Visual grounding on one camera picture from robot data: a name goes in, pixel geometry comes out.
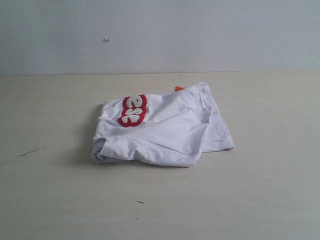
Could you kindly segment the orange ribbon tag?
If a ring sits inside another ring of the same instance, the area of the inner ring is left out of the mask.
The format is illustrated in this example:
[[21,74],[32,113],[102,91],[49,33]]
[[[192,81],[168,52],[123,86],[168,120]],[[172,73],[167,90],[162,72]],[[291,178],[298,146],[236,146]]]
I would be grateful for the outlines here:
[[178,91],[184,90],[184,88],[181,87],[181,86],[175,86],[173,90],[174,90],[175,92],[178,92]]

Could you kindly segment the white t-shirt red lettering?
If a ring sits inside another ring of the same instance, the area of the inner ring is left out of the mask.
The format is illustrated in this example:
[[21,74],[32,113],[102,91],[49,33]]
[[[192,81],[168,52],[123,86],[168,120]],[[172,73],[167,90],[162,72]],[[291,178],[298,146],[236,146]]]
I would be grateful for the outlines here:
[[106,101],[91,154],[99,164],[139,161],[189,168],[202,153],[234,146],[210,87],[199,82],[163,94]]

